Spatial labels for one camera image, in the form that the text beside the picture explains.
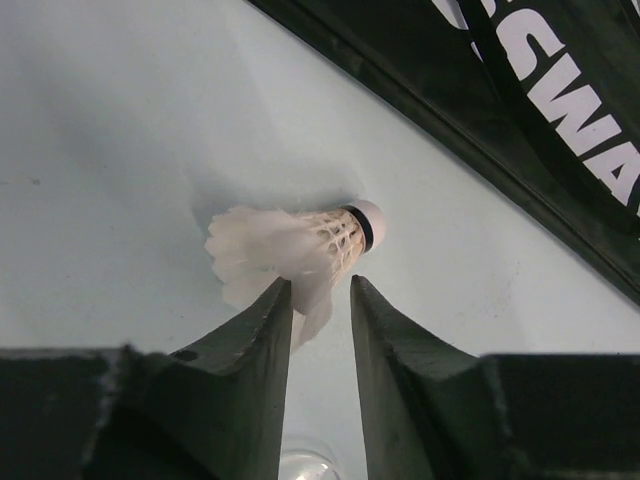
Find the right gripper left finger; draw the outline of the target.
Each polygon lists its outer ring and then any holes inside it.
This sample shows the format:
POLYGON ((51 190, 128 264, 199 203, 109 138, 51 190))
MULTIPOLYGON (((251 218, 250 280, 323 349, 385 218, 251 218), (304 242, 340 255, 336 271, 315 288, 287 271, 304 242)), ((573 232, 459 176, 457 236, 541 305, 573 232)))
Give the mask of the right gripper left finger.
POLYGON ((274 479, 292 288, 173 352, 5 348, 5 479, 274 479))

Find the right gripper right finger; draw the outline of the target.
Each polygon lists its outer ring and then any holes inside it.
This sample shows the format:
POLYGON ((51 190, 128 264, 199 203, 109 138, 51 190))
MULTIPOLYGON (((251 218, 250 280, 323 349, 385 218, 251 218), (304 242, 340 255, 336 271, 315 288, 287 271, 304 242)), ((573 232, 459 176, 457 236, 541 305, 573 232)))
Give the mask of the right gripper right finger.
POLYGON ((635 479, 635 354, 474 356, 350 285, 372 479, 635 479))

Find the clear tube lid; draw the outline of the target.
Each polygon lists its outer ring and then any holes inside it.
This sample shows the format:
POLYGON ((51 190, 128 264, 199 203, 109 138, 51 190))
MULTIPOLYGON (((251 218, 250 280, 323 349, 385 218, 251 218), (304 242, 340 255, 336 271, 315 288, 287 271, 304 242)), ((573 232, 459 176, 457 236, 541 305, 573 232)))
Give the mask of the clear tube lid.
POLYGON ((330 446, 314 437, 285 435, 282 439, 280 480, 341 480, 346 479, 330 446))

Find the white shuttlecock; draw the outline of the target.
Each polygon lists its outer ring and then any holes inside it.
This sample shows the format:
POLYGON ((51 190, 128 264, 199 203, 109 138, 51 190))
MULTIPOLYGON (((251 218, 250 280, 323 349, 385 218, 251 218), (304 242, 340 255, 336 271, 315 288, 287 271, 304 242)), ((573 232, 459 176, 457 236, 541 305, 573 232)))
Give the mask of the white shuttlecock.
POLYGON ((291 284, 290 351, 312 341, 332 317, 332 292, 386 235, 382 209, 355 200, 334 209, 290 213, 235 206, 212 217, 204 249, 222 299, 244 310, 276 279, 291 284))

